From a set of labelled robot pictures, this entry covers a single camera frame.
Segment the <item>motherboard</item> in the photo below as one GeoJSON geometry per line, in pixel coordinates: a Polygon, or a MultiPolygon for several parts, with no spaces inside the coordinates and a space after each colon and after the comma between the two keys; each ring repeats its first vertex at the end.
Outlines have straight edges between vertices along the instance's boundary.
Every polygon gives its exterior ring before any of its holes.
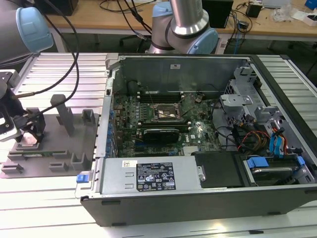
{"type": "Polygon", "coordinates": [[[220,150],[211,121],[213,103],[199,93],[114,96],[118,157],[189,156],[220,150]]]}

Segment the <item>floor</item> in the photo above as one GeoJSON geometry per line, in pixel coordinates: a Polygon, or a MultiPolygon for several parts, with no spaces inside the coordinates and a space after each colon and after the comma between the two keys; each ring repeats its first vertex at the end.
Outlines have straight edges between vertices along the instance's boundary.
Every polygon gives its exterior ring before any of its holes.
{"type": "MultiPolygon", "coordinates": [[[[100,44],[95,44],[94,36],[90,34],[79,34],[80,52],[120,52],[120,53],[135,53],[140,40],[138,38],[124,41],[124,45],[119,46],[119,39],[124,36],[120,35],[100,35],[100,44]]],[[[74,35],[65,34],[65,38],[70,42],[72,48],[75,50],[74,35]]],[[[313,42],[294,42],[290,49],[291,42],[276,41],[272,49],[269,50],[267,46],[269,41],[265,40],[245,40],[240,47],[239,54],[257,54],[257,55],[288,55],[297,67],[306,73],[312,64],[317,60],[317,50],[312,48],[313,42]]],[[[228,46],[225,53],[233,54],[235,43],[233,46],[228,46]]],[[[140,52],[148,49],[150,43],[145,43],[140,52]]],[[[56,47],[48,49],[46,52],[56,52],[56,47]]],[[[23,64],[16,65],[19,71],[23,64]]],[[[317,85],[317,65],[312,69],[308,78],[317,85]]]]}

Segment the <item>power supply label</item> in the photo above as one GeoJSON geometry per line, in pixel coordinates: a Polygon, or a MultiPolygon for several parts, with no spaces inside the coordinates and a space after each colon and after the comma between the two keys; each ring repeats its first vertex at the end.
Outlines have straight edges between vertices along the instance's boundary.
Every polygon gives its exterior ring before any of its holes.
{"type": "Polygon", "coordinates": [[[137,190],[176,190],[173,163],[137,164],[137,190]]]}

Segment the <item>desk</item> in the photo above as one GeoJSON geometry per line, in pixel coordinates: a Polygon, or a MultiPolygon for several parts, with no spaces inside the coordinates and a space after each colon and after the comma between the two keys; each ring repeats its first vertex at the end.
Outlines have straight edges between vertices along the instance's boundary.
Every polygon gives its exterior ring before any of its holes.
{"type": "MultiPolygon", "coordinates": [[[[79,0],[78,6],[69,20],[75,26],[78,33],[90,34],[122,34],[132,35],[133,32],[129,29],[122,14],[112,13],[102,10],[99,7],[99,0],[79,0]]],[[[235,0],[233,8],[245,0],[235,0]]],[[[293,6],[299,10],[308,9],[304,6],[305,0],[293,0],[293,6]]],[[[150,26],[152,24],[152,9],[153,4],[148,4],[140,7],[140,15],[144,21],[150,26]]],[[[110,9],[118,9],[117,3],[110,2],[110,9]]],[[[317,41],[317,28],[310,27],[305,23],[295,20],[292,22],[274,22],[270,15],[271,9],[263,9],[258,18],[252,18],[252,30],[246,34],[246,39],[255,40],[282,40],[282,41],[317,41]]],[[[131,14],[126,14],[133,29],[147,35],[141,24],[137,22],[131,14]]],[[[49,16],[52,22],[62,33],[72,33],[69,25],[60,16],[49,16]]],[[[51,28],[57,49],[59,52],[66,52],[60,36],[51,28]]],[[[230,18],[225,29],[217,29],[219,33],[219,42],[216,48],[216,54],[223,54],[227,45],[228,39],[233,32],[233,19],[230,18]]]]}

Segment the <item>circuit board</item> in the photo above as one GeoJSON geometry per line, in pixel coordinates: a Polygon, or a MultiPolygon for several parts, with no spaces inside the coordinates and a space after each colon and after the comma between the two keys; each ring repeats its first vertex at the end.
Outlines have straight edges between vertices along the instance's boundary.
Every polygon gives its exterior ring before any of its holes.
{"type": "Polygon", "coordinates": [[[197,94],[187,94],[177,103],[141,103],[137,97],[116,96],[113,108],[118,156],[180,156],[191,155],[195,151],[220,150],[221,144],[209,117],[212,101],[201,98],[197,94]],[[175,127],[171,125],[173,123],[169,126],[164,124],[173,121],[175,127]],[[159,124],[157,128],[181,128],[178,140],[174,143],[145,142],[142,135],[148,129],[147,124],[156,128],[155,122],[159,124]]]}

